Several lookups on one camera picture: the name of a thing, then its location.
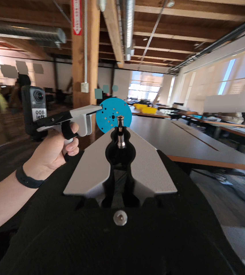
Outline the window with roller blinds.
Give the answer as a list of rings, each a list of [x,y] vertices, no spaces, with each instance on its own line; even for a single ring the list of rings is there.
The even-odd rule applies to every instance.
[[[207,96],[245,92],[245,52],[188,72],[181,96],[191,111],[203,112]]]

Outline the wooden post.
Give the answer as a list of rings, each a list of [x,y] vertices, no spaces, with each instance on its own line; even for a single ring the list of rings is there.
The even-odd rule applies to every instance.
[[[73,107],[95,105],[98,84],[100,9],[96,0],[82,1],[82,34],[72,33]],[[81,83],[89,83],[89,93],[81,92]]]

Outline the window with white frame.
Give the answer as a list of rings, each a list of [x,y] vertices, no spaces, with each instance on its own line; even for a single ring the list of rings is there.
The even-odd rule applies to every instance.
[[[127,99],[149,100],[153,102],[162,87],[164,74],[132,71]]]

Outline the red and white sign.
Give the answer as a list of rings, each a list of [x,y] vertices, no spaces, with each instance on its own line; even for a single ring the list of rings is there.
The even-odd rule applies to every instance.
[[[72,29],[73,34],[80,36],[82,34],[82,1],[71,0]]]

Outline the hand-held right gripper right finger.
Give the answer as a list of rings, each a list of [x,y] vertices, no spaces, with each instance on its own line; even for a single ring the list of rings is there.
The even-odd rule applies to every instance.
[[[147,198],[157,195],[177,193],[177,188],[157,149],[129,127],[126,129],[130,133],[129,142],[135,149],[130,169],[134,180],[133,194],[140,204],[142,205]]]

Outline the silver air duct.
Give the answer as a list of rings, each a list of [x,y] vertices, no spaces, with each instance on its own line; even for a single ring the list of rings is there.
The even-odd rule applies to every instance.
[[[0,37],[66,43],[65,32],[58,27],[35,26],[20,23],[0,22]]]
[[[126,61],[130,61],[134,55],[133,48],[133,28],[134,28],[134,0],[122,0],[122,30],[124,43],[124,56]]]

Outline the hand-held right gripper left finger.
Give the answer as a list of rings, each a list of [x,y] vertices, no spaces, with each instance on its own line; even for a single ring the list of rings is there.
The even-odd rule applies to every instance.
[[[114,170],[106,157],[112,142],[112,128],[88,146],[80,158],[63,194],[86,199],[110,199],[114,195]]]

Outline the person's left forearm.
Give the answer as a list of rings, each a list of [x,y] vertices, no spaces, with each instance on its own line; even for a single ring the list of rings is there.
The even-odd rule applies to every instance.
[[[38,188],[29,188],[16,178],[16,171],[0,182],[0,227],[12,218]]]

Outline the black wristband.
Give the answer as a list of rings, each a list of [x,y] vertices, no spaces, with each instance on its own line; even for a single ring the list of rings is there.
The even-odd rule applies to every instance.
[[[17,170],[15,171],[15,177],[20,184],[31,189],[38,189],[48,180],[48,178],[46,178],[45,180],[36,180],[32,177],[27,176],[23,169],[23,165],[17,168]]]

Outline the black ceiling pipes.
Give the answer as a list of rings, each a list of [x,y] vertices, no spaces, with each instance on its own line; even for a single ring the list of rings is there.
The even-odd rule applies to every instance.
[[[167,70],[166,74],[169,75],[178,75],[179,71],[193,63],[194,61],[204,57],[205,55],[221,48],[224,47],[225,45],[232,43],[233,41],[236,41],[240,38],[242,38],[243,36],[245,36],[245,22],[242,23],[240,26],[236,27],[235,29],[231,30],[229,33],[227,33],[226,35],[222,36],[221,38],[217,39],[216,41],[214,41],[213,43],[211,43],[209,46],[205,47],[204,49],[202,49],[201,51],[197,52],[196,54],[190,56],[189,58],[187,58],[186,60],[184,60],[183,62],[181,62],[180,64],[171,67]]]

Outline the dark desk with wooden edge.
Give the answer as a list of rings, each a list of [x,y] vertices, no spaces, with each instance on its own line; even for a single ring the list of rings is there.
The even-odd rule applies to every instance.
[[[234,127],[220,127],[220,135],[227,133],[227,139],[237,144],[237,150],[245,146],[245,129]]]
[[[227,128],[245,128],[245,125],[233,123],[233,122],[225,122],[225,121],[214,121],[202,119],[201,116],[196,117],[195,115],[182,115],[182,119],[188,121],[188,123],[193,124],[208,124],[215,127],[227,127]]]

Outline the blue round metal plate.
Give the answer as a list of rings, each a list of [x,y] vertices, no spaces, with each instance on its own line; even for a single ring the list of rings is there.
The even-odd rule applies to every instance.
[[[100,103],[101,110],[96,112],[96,123],[98,128],[107,133],[118,126],[118,116],[124,117],[124,126],[131,125],[132,113],[129,105],[122,99],[111,97]]]

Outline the metal cross wrench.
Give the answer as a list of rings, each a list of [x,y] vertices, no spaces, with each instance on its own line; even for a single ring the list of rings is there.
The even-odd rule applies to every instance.
[[[117,117],[117,122],[118,122],[118,132],[117,132],[117,146],[119,149],[125,149],[126,148],[126,143],[124,140],[124,116],[119,115]]]

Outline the person's left hand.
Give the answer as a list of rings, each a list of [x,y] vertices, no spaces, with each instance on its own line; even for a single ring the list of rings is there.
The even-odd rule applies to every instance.
[[[55,170],[66,163],[63,154],[64,137],[55,129],[49,131],[44,141],[35,149],[31,158],[24,163],[28,177],[46,180]]]

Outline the long table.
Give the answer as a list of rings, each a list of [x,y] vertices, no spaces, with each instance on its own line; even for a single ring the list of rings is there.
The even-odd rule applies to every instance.
[[[135,109],[134,106],[130,106],[130,110],[131,110],[132,115],[135,115],[135,116],[152,117],[152,118],[159,118],[159,119],[170,119],[171,118],[169,115],[164,114],[164,113],[160,112],[159,110],[156,110],[155,114],[142,113],[140,110]]]

